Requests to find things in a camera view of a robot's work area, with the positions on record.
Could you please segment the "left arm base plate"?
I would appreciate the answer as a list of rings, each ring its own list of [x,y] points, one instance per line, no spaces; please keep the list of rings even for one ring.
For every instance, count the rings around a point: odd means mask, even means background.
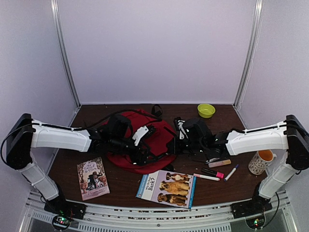
[[[66,218],[83,219],[86,205],[74,202],[51,202],[47,201],[44,210]]]

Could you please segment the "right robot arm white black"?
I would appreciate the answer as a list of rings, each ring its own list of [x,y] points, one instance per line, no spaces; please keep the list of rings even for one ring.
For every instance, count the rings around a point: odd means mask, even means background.
[[[286,150],[274,173],[257,185],[248,210],[258,213],[285,183],[298,171],[309,167],[309,134],[294,115],[266,127],[212,134],[201,118],[173,120],[176,131],[172,151],[174,154],[203,154],[206,161],[268,149]]]

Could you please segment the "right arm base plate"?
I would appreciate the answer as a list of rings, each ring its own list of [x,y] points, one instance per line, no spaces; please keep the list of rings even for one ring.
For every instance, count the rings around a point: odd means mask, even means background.
[[[254,202],[251,200],[231,204],[231,211],[234,219],[261,214],[271,209],[271,203]]]

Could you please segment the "dog book Why Dogs Bark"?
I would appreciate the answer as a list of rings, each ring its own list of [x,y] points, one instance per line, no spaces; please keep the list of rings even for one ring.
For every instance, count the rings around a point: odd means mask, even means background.
[[[159,170],[143,175],[136,198],[191,209],[195,186],[193,175]]]

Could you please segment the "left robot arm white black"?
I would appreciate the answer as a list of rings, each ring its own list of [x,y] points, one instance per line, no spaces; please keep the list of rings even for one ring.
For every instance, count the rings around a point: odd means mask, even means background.
[[[70,207],[60,187],[35,163],[30,152],[33,148],[49,147],[76,150],[85,153],[128,154],[133,165],[156,161],[155,155],[142,138],[149,133],[146,126],[133,130],[123,115],[113,115],[108,123],[98,128],[71,128],[42,123],[23,114],[3,139],[6,154],[4,164],[18,170],[58,214],[66,214]]]

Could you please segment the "red backpack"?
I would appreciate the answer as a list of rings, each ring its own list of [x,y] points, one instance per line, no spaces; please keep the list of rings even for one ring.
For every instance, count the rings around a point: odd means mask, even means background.
[[[170,164],[176,159],[176,132],[162,114],[158,104],[152,106],[151,112],[139,109],[111,114],[98,127],[107,159],[136,174],[173,170]]]

